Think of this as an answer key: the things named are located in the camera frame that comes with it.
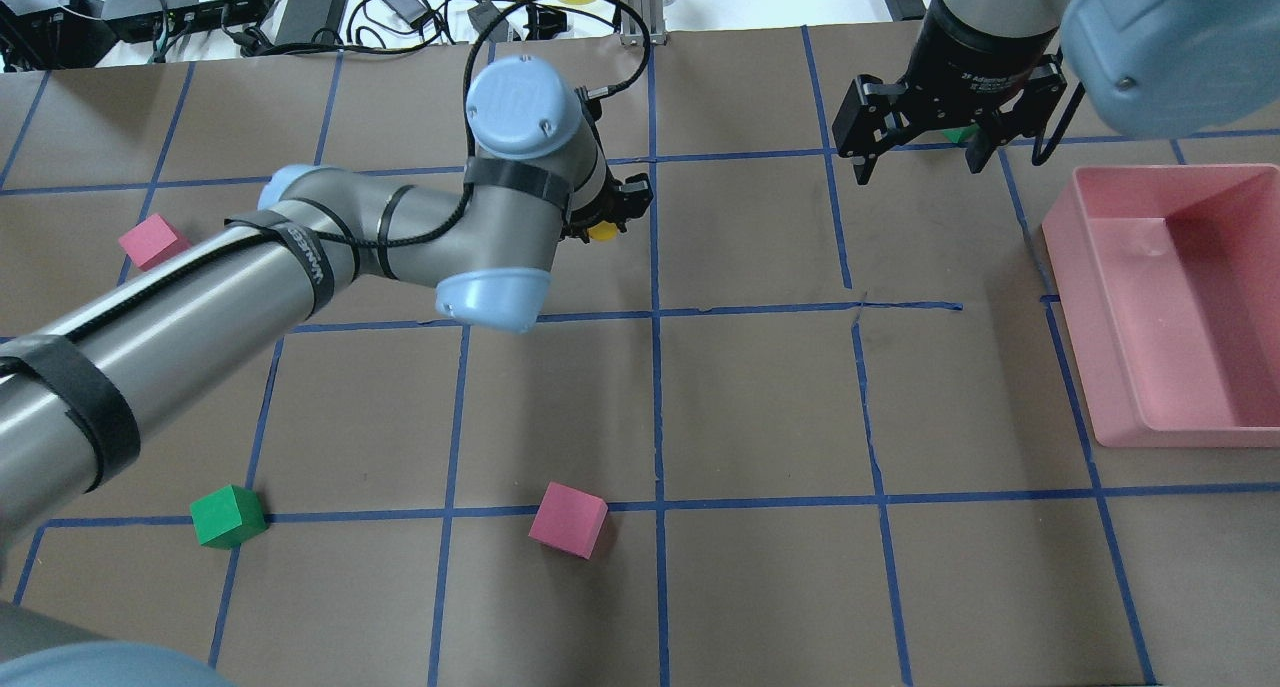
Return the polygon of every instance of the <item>light blue cap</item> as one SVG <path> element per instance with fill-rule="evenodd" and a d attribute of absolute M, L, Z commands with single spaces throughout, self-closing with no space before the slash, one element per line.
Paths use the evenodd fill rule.
<path fill-rule="evenodd" d="M 1107 125 L 1181 137 L 1280 99 L 1280 0 L 1071 0 L 1062 52 Z"/>
<path fill-rule="evenodd" d="M 205 663 L 132 642 L 81 642 L 41 650 L 0 664 L 6 687 L 236 687 Z"/>
<path fill-rule="evenodd" d="M 257 194 L 257 209 L 270 209 L 271 205 L 278 203 L 284 192 L 293 186 L 293 182 L 300 180 L 308 171 L 316 171 L 316 169 L 328 168 L 323 164 L 289 164 L 287 168 L 276 169 L 271 180 L 262 187 L 261 194 Z"/>
<path fill-rule="evenodd" d="M 582 104 L 545 59 L 502 58 L 467 90 L 467 123 L 476 143 L 500 159 L 539 159 L 577 132 Z"/>
<path fill-rule="evenodd" d="M 481 328 L 526 333 L 538 322 L 550 285 L 545 269 L 477 269 L 435 285 L 435 311 Z"/>

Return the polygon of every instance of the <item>pink bin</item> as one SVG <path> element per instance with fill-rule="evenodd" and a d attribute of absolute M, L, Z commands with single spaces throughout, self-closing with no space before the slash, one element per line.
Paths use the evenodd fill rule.
<path fill-rule="evenodd" d="M 1079 168 L 1044 239 L 1106 446 L 1280 446 L 1280 168 Z"/>

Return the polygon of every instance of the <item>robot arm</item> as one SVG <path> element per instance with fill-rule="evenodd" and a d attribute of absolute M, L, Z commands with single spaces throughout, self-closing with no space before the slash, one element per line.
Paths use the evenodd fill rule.
<path fill-rule="evenodd" d="M 598 100 L 547 61 L 493 63 L 466 107 L 480 150 L 465 194 L 284 168 L 259 212 L 0 345 L 0 551 L 361 274 L 435 287 L 445 317 L 521 333 L 558 241 L 626 232 L 648 209 L 646 177 L 609 171 Z"/>
<path fill-rule="evenodd" d="M 1059 31 L 1061 54 L 1044 54 Z M 864 186 L 895 146 L 977 125 L 966 159 L 982 171 L 1014 137 L 1043 139 L 1065 55 L 1082 86 L 1056 137 L 1087 87 L 1115 130 L 1171 139 L 1280 96 L 1277 43 L 1280 0 L 932 0 L 904 75 L 856 77 L 832 136 Z"/>

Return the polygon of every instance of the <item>grid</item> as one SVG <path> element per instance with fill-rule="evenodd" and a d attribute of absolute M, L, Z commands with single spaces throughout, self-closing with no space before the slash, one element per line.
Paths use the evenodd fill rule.
<path fill-rule="evenodd" d="M 612 164 L 645 164 L 652 184 L 657 194 L 654 209 L 649 214 L 649 260 L 650 260 L 650 307 L 649 310 L 621 310 L 620 312 L 590 312 L 590 313 L 548 313 L 539 319 L 539 322 L 590 322 L 590 321 L 648 321 L 652 333 L 652 363 L 653 363 L 653 470 L 655 475 L 654 493 L 652 500 L 640 501 L 614 501 L 609 508 L 614 513 L 649 513 L 655 523 L 655 564 L 657 577 L 657 655 L 658 681 L 663 686 L 673 682 L 671 659 L 671 629 L 669 629 L 669 604 L 668 604 L 668 550 L 667 550 L 667 516 L 673 510 L 744 510 L 744 509 L 785 509 L 785 508 L 818 508 L 818 507 L 868 507 L 876 508 L 881 536 L 881 550 L 886 573 L 884 588 L 888 594 L 890 610 L 892 617 L 893 642 L 896 645 L 896 661 L 899 665 L 899 678 L 902 684 L 914 684 L 916 678 L 913 674 L 913 660 L 910 646 L 911 624 L 905 617 L 902 604 L 902 585 L 899 578 L 899 564 L 896 559 L 891 507 L 895 505 L 923 505 L 923 504 L 966 504 L 966 503 L 1006 503 L 1006 501 L 1056 501 L 1056 500 L 1092 500 L 1097 508 L 1097 516 L 1106 537 L 1106 548 L 1110 555 L 1114 577 L 1124 605 L 1125 619 L 1128 620 L 1132 637 L 1132 649 L 1137 655 L 1140 675 L 1148 684 L 1157 683 L 1158 665 L 1153 664 L 1148 652 L 1144 631 L 1140 622 L 1139 610 L 1135 606 L 1133 591 L 1125 568 L 1123 545 L 1117 539 L 1112 525 L 1111 505 L 1108 500 L 1116 496 L 1170 496 L 1170 495 L 1226 495 L 1226 494 L 1275 494 L 1280 493 L 1280 481 L 1233 481 L 1233 482 L 1206 482 L 1189 485 L 1152 485 L 1152 486 L 1124 486 L 1107 487 L 1100 476 L 1100 470 L 1094 461 L 1093 446 L 1088 434 L 1088 427 L 1083 417 L 1080 397 L 1073 374 L 1073 365 L 1069 351 L 1065 347 L 1062 330 L 1053 304 L 1059 298 L 1055 294 L 1047 264 L 1043 262 L 1036 248 L 1034 228 L 1023 207 L 1019 186 L 1015 180 L 1014 169 L 1006 151 L 1000 154 L 1000 166 L 1009 191 L 1014 209 L 1014 217 L 1018 219 L 1028 249 L 1036 262 L 1037 271 L 1043 281 L 1043 296 L 1041 303 L 1044 312 L 1044 328 L 1053 345 L 1056 361 L 1061 372 L 1064 394 L 1068 397 L 1071 417 L 1074 421 L 1076 438 L 1079 440 L 1080 455 L 1088 472 L 1088 487 L 1048 487 L 1048 490 L 1001 490 L 1001 491 L 954 491 L 954 493 L 896 493 L 886 485 L 886 478 L 877 458 L 877 440 L 873 426 L 870 400 L 876 395 L 876 383 L 868 376 L 869 359 L 863 344 L 863 330 L 858 319 L 854 319 L 849 333 L 849 349 L 856 367 L 858 394 L 865 429 L 867 459 L 870 466 L 873 490 L 869 494 L 847 495 L 813 495 L 813 496 L 724 496 L 724 499 L 668 499 L 666 494 L 666 464 L 664 464 L 664 431 L 663 431 L 663 324 L 672 319 L 703 319 L 708 315 L 754 315 L 754 313 L 850 313 L 861 315 L 863 310 L 941 310 L 941 312 L 961 312 L 965 304 L 961 301 L 920 299 L 920 301 L 876 301 L 868 299 L 836 299 L 836 301 L 809 301 L 809 303 L 796 304 L 728 304 L 728 307 L 710 308 L 669 308 L 662 304 L 662 264 L 659 264 L 659 219 L 662 219 L 662 173 L 664 164 L 669 162 L 727 162 L 728 160 L 758 160 L 758 159 L 796 159 L 796 157 L 823 157 L 826 171 L 827 194 L 831 209 L 831 221 L 835 233 L 836 253 L 829 255 L 840 269 L 840 276 L 850 296 L 858 294 L 856 274 L 851 272 L 849 248 L 845 241 L 845 220 L 841 216 L 841 200 L 837 189 L 837 162 L 835 150 L 829 145 L 827 136 L 827 110 L 824 107 L 823 91 L 819 84 L 818 61 L 814 58 L 814 46 L 808 27 L 800 29 L 800 42 L 809 72 L 809 81 L 813 90 L 814 105 L 817 109 L 817 125 L 820 136 L 819 148 L 783 148 L 783 150 L 754 150 L 737 151 L 736 154 L 663 154 L 658 134 L 658 64 L 650 63 L 646 75 L 648 84 L 648 154 L 635 155 L 635 157 L 612 159 Z M 493 61 L 494 49 L 489 50 L 489 61 Z M 330 119 L 333 118 L 334 102 L 339 93 L 339 83 L 343 75 L 344 61 L 340 55 L 333 61 L 332 81 L 328 87 L 328 100 L 324 109 L 324 118 L 320 127 L 320 136 L 315 145 L 315 162 L 324 160 L 325 145 L 329 136 Z M 18 132 L 18 137 L 5 161 L 4 173 L 0 173 L 0 196 L 18 194 L 73 194 L 73 192 L 97 191 L 145 191 L 141 212 L 137 221 L 142 221 L 150 212 L 154 196 L 157 191 L 175 189 L 175 187 L 196 186 L 238 186 L 259 184 L 268 180 L 265 175 L 218 178 L 218 180 L 161 180 L 165 159 L 173 145 L 179 120 L 183 118 L 188 91 L 196 77 L 198 68 L 196 63 L 187 64 L 178 100 L 173 110 L 173 116 L 168 123 L 159 159 L 147 182 L 132 182 L 123 186 L 68 186 L 68 187 L 17 187 L 8 189 L 5 180 L 17 162 L 23 141 L 32 125 L 33 116 L 40 107 L 45 95 L 50 75 L 42 77 L 31 107 Z M 1276 128 L 1249 128 L 1248 130 L 1213 130 L 1189 137 L 1189 139 L 1233 139 L 1233 137 L 1275 137 L 1280 136 Z M 1128 143 L 1129 139 L 1114 136 L 1076 136 L 1066 137 L 1065 145 L 1106 145 Z M 1029 145 L 1029 139 L 1019 139 L 1014 146 Z M 951 145 L 906 145 L 909 150 L 951 150 Z M 1183 154 L 1183 145 L 1171 141 L 1170 150 L 1179 162 L 1187 162 Z M 407 175 L 438 175 L 438 173 L 462 171 L 461 166 L 443 168 L 397 168 L 397 169 L 369 169 L 370 175 L 407 177 Z M 119 271 L 118 283 L 128 276 L 131 264 L 125 258 Z M 425 682 L 430 686 L 440 683 L 440 656 L 442 635 L 448 623 L 449 614 L 445 610 L 445 596 L 449 587 L 449 555 L 453 536 L 454 519 L 495 518 L 530 516 L 536 505 L 502 505 L 502 507 L 462 507 L 456 504 L 457 478 L 460 463 L 460 444 L 462 423 L 465 420 L 465 395 L 467 385 L 468 354 L 471 351 L 471 328 L 460 326 L 448 319 L 434 319 L 426 322 L 388 321 L 388 322 L 308 322 L 293 330 L 293 335 L 301 333 L 351 333 L 351 331 L 378 331 L 378 330 L 417 330 L 417 328 L 453 328 L 460 333 L 457 375 L 454 380 L 454 408 L 449 438 L 448 473 L 445 482 L 444 504 L 442 508 L 421 509 L 385 509 L 385 510 L 275 510 L 269 516 L 271 523 L 340 523 L 340 522 L 385 522 L 385 519 L 439 519 L 440 545 L 439 560 L 435 581 L 434 603 L 431 610 L 431 637 L 429 645 L 429 661 Z M 274 345 L 270 356 L 270 368 L 262 388 L 261 409 L 256 431 L 252 440 L 248 468 L 243 478 L 244 487 L 255 486 L 259 459 L 262 450 L 264 435 L 269 421 L 269 415 L 275 390 L 276 374 L 282 356 L 285 349 L 285 339 L 280 339 Z M 31 581 L 36 560 L 40 555 L 41 542 L 51 528 L 111 528 L 134 526 L 184 526 L 191 525 L 186 516 L 138 516 L 138 517 L 88 517 L 88 518 L 55 518 L 38 528 L 32 537 L 32 542 L 26 554 L 15 592 L 14 603 L 20 604 Z M 216 624 L 214 627 L 212 641 L 209 646 L 207 660 L 216 667 L 223 646 L 224 631 L 227 627 L 228 610 L 232 595 L 236 588 L 237 572 L 241 562 L 241 549 L 230 551 L 227 564 L 224 585 L 218 609 Z"/>

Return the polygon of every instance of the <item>cube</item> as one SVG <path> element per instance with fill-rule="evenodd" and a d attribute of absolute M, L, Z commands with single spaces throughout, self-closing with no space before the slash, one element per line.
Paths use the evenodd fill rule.
<path fill-rule="evenodd" d="M 125 232 L 119 242 L 124 248 L 124 255 L 129 255 L 133 264 L 137 264 L 143 272 L 166 258 L 173 258 L 175 255 L 191 249 L 191 242 L 187 241 L 187 237 L 183 237 L 159 214 L 143 219 L 132 230 Z"/>
<path fill-rule="evenodd" d="M 262 504 L 257 495 L 228 485 L 191 503 L 196 540 L 206 548 L 229 550 L 266 531 Z"/>
<path fill-rule="evenodd" d="M 552 482 L 538 505 L 529 536 L 549 548 L 591 559 L 608 510 L 609 505 L 599 496 Z"/>

